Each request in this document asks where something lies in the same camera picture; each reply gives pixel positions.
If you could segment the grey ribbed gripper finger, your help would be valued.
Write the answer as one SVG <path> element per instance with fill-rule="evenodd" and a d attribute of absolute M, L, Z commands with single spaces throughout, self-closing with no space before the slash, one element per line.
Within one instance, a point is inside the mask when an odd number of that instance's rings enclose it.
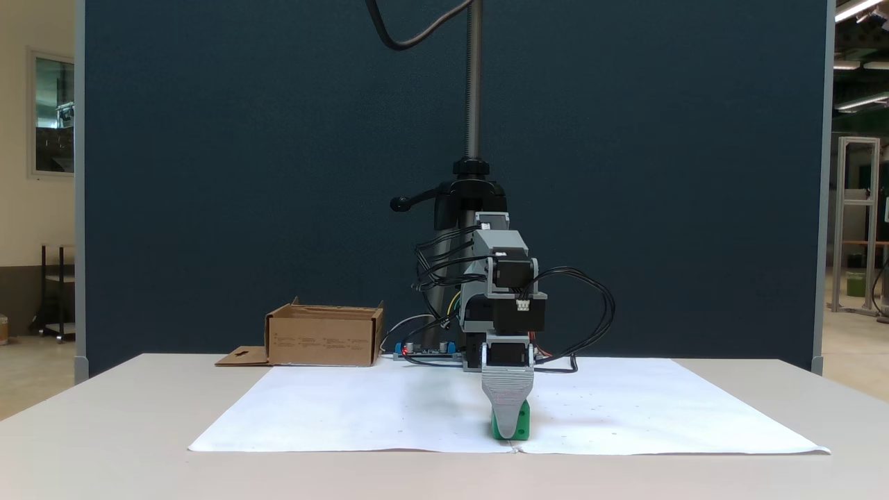
<path fill-rule="evenodd" d="M 491 429 L 496 440 L 529 440 L 533 389 L 532 367 L 486 367 L 486 344 L 481 352 L 481 386 L 491 403 Z"/>

